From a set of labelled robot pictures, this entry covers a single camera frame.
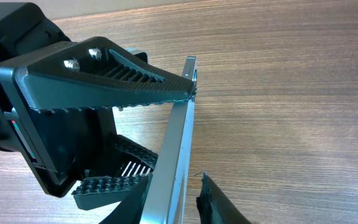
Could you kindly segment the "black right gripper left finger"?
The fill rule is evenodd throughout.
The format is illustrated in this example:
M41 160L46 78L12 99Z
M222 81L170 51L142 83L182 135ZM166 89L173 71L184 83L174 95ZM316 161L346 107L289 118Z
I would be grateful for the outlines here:
M99 224L139 224L151 179L152 174L143 177L137 187Z

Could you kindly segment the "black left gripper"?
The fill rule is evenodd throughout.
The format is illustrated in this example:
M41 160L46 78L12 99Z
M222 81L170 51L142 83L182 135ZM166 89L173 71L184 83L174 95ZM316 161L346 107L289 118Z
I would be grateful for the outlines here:
M0 149L21 153L43 190L82 210L123 201L158 154L116 132L112 109L188 101L192 80L104 37L59 41L0 62Z

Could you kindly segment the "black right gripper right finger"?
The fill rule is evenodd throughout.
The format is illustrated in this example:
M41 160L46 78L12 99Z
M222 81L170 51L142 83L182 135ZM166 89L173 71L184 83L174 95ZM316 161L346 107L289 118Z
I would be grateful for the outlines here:
M205 172L196 206L201 224L252 224Z

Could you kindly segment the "teal Galaxy smartphone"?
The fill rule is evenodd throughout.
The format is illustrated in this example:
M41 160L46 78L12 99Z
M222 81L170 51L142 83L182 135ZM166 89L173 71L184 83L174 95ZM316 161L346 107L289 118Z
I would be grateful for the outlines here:
M194 117L194 99L173 104L140 224L183 222Z

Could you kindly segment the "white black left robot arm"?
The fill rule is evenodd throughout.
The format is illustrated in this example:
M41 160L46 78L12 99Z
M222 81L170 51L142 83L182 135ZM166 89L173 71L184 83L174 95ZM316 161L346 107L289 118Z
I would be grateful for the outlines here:
M116 131L113 108L192 99L189 79L105 37L70 40L31 2L0 2L0 151L78 208L123 201L158 155Z

